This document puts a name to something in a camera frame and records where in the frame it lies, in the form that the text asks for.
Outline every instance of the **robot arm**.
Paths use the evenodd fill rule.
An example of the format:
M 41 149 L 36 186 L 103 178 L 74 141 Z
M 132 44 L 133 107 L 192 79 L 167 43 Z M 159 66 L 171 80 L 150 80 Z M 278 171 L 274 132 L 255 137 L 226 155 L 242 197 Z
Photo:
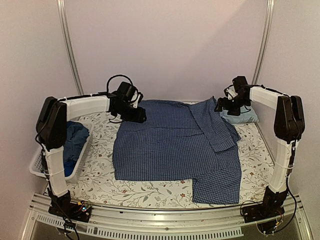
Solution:
M 240 115 L 240 107 L 251 101 L 275 110 L 274 133 L 277 137 L 277 154 L 272 178 L 266 187 L 263 202 L 242 208 L 246 223 L 283 214 L 282 207 L 288 194 L 288 177 L 294 166 L 296 148 L 305 130 L 302 101 L 299 96 L 289 96 L 262 86 L 248 85 L 244 76 L 233 79 L 234 91 L 224 90 L 228 97 L 219 98 L 216 112 L 228 110 L 229 115 Z
M 48 193 L 52 200 L 49 213 L 83 222 L 88 222 L 91 214 L 91 209 L 86 207 L 85 211 L 74 214 L 79 206 L 70 202 L 63 164 L 67 121 L 87 114 L 110 112 L 114 117 L 121 115 L 123 121 L 143 123 L 147 119 L 146 111 L 138 107 L 142 97 L 136 87 L 122 82 L 113 93 L 100 92 L 63 99 L 48 97 L 45 100 L 36 124 L 36 140 L 42 146 L 42 166 L 49 182 Z

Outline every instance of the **bed sheet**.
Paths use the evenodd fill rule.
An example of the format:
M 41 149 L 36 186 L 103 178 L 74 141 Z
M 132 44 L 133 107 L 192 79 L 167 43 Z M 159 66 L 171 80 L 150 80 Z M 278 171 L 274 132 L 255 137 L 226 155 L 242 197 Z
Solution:
M 94 113 L 80 120 L 94 123 L 93 141 L 79 181 L 68 183 L 73 199 L 124 207 L 190 209 L 221 207 L 192 202 L 192 180 L 124 181 L 115 180 L 113 145 L 119 124 L 109 122 L 109 113 Z M 272 159 L 254 123 L 234 125 L 241 136 L 238 152 L 241 163 L 239 203 L 262 201 L 274 170 Z

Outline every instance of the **white laundry basket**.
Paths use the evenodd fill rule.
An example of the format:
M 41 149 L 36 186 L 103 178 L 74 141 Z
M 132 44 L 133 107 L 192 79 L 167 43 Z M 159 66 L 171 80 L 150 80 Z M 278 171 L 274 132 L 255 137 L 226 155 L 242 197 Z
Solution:
M 92 133 L 94 130 L 94 124 L 90 121 L 73 121 L 73 122 L 81 123 L 83 126 L 85 126 L 89 130 L 89 136 L 86 139 L 86 142 L 85 142 L 83 149 L 80 153 L 78 161 L 76 161 L 73 172 L 71 173 L 70 176 L 65 177 L 65 181 L 67 183 L 76 184 L 79 180 L 79 176 L 81 174 L 81 171 L 84 168 L 84 164 L 85 164 L 86 158 L 88 156 L 90 146 L 92 144 L 92 140 L 93 140 Z M 43 167 L 41 164 L 41 148 L 39 149 L 37 154 L 34 156 L 32 162 L 29 166 L 29 170 L 30 170 L 30 173 L 32 173 L 36 176 L 43 177 L 43 178 L 46 177 L 45 174 L 42 173 Z

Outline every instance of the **black mount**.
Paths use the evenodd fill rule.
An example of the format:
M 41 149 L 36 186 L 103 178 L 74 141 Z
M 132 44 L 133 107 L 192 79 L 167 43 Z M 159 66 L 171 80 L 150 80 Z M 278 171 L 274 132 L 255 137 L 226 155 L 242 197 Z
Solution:
M 147 120 L 146 110 L 139 106 L 134 108 L 130 105 L 130 101 L 136 92 L 138 93 L 137 97 L 139 95 L 141 96 L 139 98 L 140 103 L 143 98 L 142 93 L 138 92 L 135 86 L 123 81 L 116 91 L 108 95 L 108 98 L 110 99 L 110 114 L 114 117 L 120 114 L 120 118 L 128 122 L 145 122 Z
M 81 210 L 81 205 L 71 202 L 70 191 L 61 197 L 55 196 L 51 190 L 47 189 L 49 197 L 51 198 L 51 205 L 49 213 L 66 218 L 68 216 L 71 220 L 88 223 L 91 216 L 92 208 L 88 208 L 85 211 Z
M 287 194 L 288 190 L 281 193 L 274 193 L 267 186 L 261 204 L 245 206 L 241 209 L 244 222 L 250 223 L 276 217 L 280 214 L 283 215 L 285 210 L 282 205 L 286 200 Z
M 251 106 L 250 88 L 245 76 L 237 76 L 232 80 L 233 87 L 237 96 L 233 99 L 228 99 L 228 88 L 224 90 L 226 97 L 220 97 L 217 100 L 214 111 L 222 112 L 223 109 L 228 110 L 227 114 L 232 116 L 239 116 L 241 114 L 240 108 L 242 106 Z

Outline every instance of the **light blue cushion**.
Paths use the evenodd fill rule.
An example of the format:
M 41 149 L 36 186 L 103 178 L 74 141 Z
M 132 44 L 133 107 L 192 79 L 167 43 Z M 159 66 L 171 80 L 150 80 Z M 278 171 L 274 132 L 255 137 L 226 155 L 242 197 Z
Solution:
M 245 106 L 240 108 L 240 116 L 228 115 L 227 110 L 220 112 L 220 116 L 230 124 L 248 124 L 258 122 L 259 119 L 255 110 L 251 106 L 247 106 L 246 108 Z

